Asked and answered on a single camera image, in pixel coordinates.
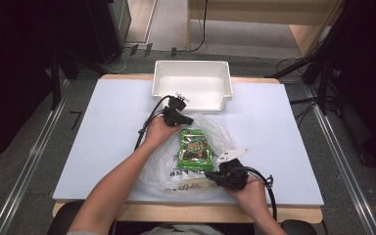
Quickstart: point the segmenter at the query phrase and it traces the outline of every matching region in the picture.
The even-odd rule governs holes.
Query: metal rail
[[[63,96],[62,100],[60,101],[56,109],[51,111],[50,115],[48,116],[44,124],[44,127],[42,128],[41,133],[38,136],[38,139],[36,140],[35,144],[29,152],[29,157],[26,160],[25,165],[23,166],[23,171],[18,177],[18,180],[15,183],[15,186],[12,189],[11,194],[7,198],[4,208],[1,210],[0,234],[6,234],[6,232],[8,231],[11,221],[24,196],[29,181],[32,178],[32,175],[34,174],[36,167],[38,166],[42,153],[44,152],[45,146],[47,145],[51,133],[53,132],[53,129],[60,117],[63,107],[66,103],[69,91],[70,82],[68,80],[65,80],[62,88],[62,93],[65,95]]]
[[[306,92],[308,97],[315,97],[316,92],[311,86],[306,87]],[[338,166],[343,180],[347,186],[347,189],[352,198],[352,202],[358,212],[359,218],[364,226],[365,232],[367,234],[376,234],[376,220],[371,207],[369,206],[358,182],[356,181],[353,171],[347,162],[347,158],[342,150],[338,139],[336,138],[335,132],[329,122],[329,118],[324,116],[320,109],[316,106],[314,108],[316,117],[325,135],[329,147],[331,148],[332,155],[334,156],[335,162]]]

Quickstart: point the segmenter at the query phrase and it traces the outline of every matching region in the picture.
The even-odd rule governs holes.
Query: clear plastic bag
[[[235,149],[230,135],[224,128],[209,117],[201,114],[191,115],[194,123],[188,129],[201,129],[216,156],[225,150]],[[145,164],[139,179],[161,192],[173,194],[197,194],[217,188],[212,180],[205,177],[203,170],[178,169],[177,159],[180,150],[180,133],[172,135],[152,154]]]

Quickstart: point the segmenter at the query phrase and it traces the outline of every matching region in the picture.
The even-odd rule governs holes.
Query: person's left hand
[[[165,124],[165,117],[154,117],[148,125],[144,144],[149,144],[154,148],[158,148],[173,133],[181,130],[181,128],[181,125],[167,126]]]

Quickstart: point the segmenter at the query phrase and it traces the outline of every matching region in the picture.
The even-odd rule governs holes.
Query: tripod
[[[335,24],[331,27],[328,35],[314,53],[312,53],[305,59],[299,59],[296,63],[277,73],[265,77],[281,78],[282,76],[285,76],[292,71],[296,71],[305,65],[309,65],[302,76],[302,80],[306,84],[312,84],[320,75],[317,105],[321,112],[326,116],[326,91],[328,87],[329,74],[332,73],[332,62],[334,61],[334,57],[338,53],[338,50],[336,49],[337,38],[339,35],[342,35],[342,33],[344,33],[344,25],[351,19],[353,10],[355,9],[357,2],[357,0],[347,0],[345,2],[343,12],[338,17]]]

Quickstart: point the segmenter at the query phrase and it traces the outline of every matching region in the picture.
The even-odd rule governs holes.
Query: white plastic bin
[[[160,100],[181,94],[184,111],[221,111],[233,97],[230,70],[221,61],[157,61],[152,95]]]

